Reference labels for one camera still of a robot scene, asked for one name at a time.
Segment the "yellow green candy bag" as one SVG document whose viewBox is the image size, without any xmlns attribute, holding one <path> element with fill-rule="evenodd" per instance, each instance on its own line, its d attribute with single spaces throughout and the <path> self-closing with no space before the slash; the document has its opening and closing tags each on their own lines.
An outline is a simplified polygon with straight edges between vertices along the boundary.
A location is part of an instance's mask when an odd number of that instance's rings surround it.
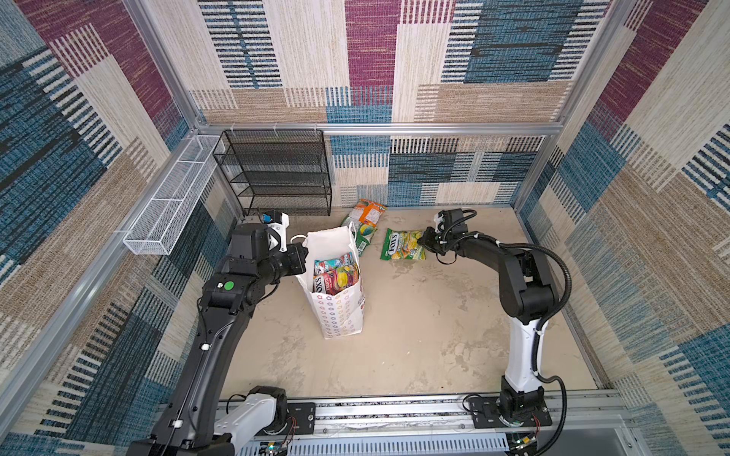
<svg viewBox="0 0 730 456">
<path fill-rule="evenodd" d="M 424 232 L 388 229 L 381 251 L 381 260 L 424 260 L 425 250 L 419 243 Z"/>
</svg>

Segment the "white paper bag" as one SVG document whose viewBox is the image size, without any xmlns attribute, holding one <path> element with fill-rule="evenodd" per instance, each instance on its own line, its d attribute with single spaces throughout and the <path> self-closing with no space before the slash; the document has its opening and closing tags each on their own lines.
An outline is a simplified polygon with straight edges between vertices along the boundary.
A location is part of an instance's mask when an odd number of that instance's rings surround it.
<svg viewBox="0 0 730 456">
<path fill-rule="evenodd" d="M 326 339 L 362 332 L 365 294 L 359 252 L 346 226 L 299 235 L 308 255 L 297 276 Z"/>
</svg>

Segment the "pink Fox's candy bag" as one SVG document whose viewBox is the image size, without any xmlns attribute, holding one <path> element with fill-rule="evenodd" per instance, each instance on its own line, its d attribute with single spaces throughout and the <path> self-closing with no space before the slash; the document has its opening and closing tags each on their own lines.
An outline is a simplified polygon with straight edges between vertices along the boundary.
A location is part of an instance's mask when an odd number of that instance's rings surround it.
<svg viewBox="0 0 730 456">
<path fill-rule="evenodd" d="M 316 275 L 313 280 L 313 292 L 329 296 L 354 286 L 359 281 L 359 268 L 356 265 L 340 267 L 323 275 Z"/>
</svg>

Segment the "teal Fox's candy bag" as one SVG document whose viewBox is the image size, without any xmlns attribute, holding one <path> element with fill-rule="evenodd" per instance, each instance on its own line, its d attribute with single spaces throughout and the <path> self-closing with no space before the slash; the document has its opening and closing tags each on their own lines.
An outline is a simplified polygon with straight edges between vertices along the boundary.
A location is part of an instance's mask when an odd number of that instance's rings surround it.
<svg viewBox="0 0 730 456">
<path fill-rule="evenodd" d="M 316 260 L 314 262 L 314 274 L 320 276 L 340 267 L 352 265 L 354 261 L 351 253 L 345 253 L 342 256 L 331 258 L 330 260 Z"/>
</svg>

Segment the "green rainbow snack bag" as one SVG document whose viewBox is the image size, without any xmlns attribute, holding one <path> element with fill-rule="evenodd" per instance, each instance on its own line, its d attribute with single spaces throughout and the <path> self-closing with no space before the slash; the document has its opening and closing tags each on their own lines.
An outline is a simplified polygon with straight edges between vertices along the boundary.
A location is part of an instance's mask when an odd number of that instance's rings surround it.
<svg viewBox="0 0 730 456">
<path fill-rule="evenodd" d="M 361 257 L 364 250 L 372 243 L 372 239 L 376 233 L 376 226 L 369 222 L 361 222 L 358 218 L 346 217 L 342 221 L 342 226 L 351 230 L 357 247 L 357 254 Z"/>
</svg>

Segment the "orange green snack bag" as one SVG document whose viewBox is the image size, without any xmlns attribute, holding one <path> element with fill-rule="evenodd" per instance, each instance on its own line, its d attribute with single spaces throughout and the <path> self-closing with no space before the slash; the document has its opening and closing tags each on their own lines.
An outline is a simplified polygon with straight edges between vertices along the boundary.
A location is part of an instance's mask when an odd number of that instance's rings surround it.
<svg viewBox="0 0 730 456">
<path fill-rule="evenodd" d="M 349 213 L 349 218 L 357 226 L 368 224 L 377 226 L 380 218 L 387 211 L 387 206 L 369 199 L 360 199 Z"/>
</svg>

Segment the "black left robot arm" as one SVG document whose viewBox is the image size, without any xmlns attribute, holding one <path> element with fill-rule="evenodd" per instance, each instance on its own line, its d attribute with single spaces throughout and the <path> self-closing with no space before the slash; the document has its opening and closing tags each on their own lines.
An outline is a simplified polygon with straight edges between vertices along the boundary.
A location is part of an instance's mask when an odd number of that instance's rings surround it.
<svg viewBox="0 0 730 456">
<path fill-rule="evenodd" d="M 256 387 L 239 408 L 216 419 L 233 355 L 266 287 L 305 273 L 308 250 L 287 241 L 287 215 L 270 211 L 262 222 L 242 223 L 225 257 L 203 285 L 194 346 L 171 399 L 151 433 L 130 455 L 234 455 L 262 431 L 292 431 L 284 389 Z"/>
</svg>

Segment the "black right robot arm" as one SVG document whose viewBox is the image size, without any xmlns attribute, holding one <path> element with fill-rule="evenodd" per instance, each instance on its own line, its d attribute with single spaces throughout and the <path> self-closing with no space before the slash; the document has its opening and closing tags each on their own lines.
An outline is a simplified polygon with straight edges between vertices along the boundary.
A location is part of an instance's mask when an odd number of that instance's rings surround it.
<svg viewBox="0 0 730 456">
<path fill-rule="evenodd" d="M 496 404 L 501 421 L 516 427 L 544 408 L 541 373 L 543 336 L 562 302 L 549 265 L 549 255 L 531 244 L 505 243 L 479 232 L 455 235 L 429 227 L 418 244 L 444 256 L 453 252 L 498 273 L 502 309 L 509 317 L 509 362 Z"/>
</svg>

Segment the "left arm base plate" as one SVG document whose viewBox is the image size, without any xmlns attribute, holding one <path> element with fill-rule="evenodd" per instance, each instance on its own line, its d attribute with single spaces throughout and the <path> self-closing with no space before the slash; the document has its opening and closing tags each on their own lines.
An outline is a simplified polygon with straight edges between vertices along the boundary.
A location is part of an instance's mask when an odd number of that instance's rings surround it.
<svg viewBox="0 0 730 456">
<path fill-rule="evenodd" d="M 315 431 L 316 417 L 314 402 L 288 404 L 285 412 L 275 406 L 273 423 L 258 431 L 255 436 L 283 439 L 291 434 L 294 436 L 312 435 Z"/>
</svg>

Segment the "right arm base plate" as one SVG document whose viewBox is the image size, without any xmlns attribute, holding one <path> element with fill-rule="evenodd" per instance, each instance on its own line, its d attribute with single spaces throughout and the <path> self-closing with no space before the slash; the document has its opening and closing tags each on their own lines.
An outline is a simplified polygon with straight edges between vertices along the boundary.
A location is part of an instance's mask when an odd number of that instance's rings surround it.
<svg viewBox="0 0 730 456">
<path fill-rule="evenodd" d="M 471 414 L 476 429 L 547 428 L 560 419 L 560 414 L 551 415 L 546 405 L 517 418 L 502 418 L 497 402 L 497 396 L 468 394 L 462 400 L 462 408 Z"/>
</svg>

